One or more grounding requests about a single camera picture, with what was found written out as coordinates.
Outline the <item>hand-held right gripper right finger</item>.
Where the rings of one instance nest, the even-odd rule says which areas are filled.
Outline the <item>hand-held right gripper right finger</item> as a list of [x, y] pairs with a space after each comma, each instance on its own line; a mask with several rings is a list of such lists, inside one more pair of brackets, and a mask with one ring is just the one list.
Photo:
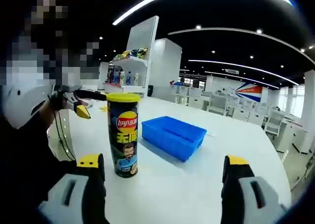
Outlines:
[[244, 158], [225, 156], [222, 184], [222, 224], [275, 224], [286, 212], [277, 192]]

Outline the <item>person's left hand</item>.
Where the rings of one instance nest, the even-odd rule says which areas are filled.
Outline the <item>person's left hand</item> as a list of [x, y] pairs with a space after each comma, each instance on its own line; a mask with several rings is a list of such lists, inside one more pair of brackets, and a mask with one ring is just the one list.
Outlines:
[[54, 111], [65, 109], [65, 99], [63, 91], [56, 91], [51, 95], [47, 95], [49, 104]]

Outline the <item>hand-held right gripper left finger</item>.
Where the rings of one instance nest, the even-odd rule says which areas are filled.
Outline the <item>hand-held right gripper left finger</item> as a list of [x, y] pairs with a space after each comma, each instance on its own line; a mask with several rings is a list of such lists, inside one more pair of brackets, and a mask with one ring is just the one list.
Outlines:
[[48, 192], [38, 209], [52, 224], [107, 224], [103, 154], [85, 155]]

